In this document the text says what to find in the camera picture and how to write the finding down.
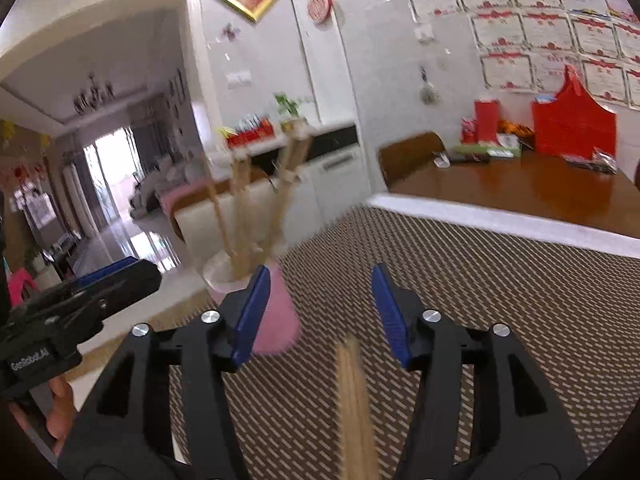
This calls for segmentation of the person left hand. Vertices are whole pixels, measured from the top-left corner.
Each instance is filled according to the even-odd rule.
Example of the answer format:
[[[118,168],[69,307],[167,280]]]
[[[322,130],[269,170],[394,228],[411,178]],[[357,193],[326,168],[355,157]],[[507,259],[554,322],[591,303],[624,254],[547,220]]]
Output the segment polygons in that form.
[[[29,440],[32,441],[32,444],[38,448],[43,457],[55,465],[77,415],[73,388],[66,377],[61,375],[50,379],[47,386],[40,385],[37,391],[38,393],[44,392],[50,400],[50,408],[48,409],[44,426],[46,426],[47,433],[53,440],[51,445],[46,445],[35,430],[32,429],[27,415],[18,404],[10,402],[9,409],[24,433],[29,437]]]

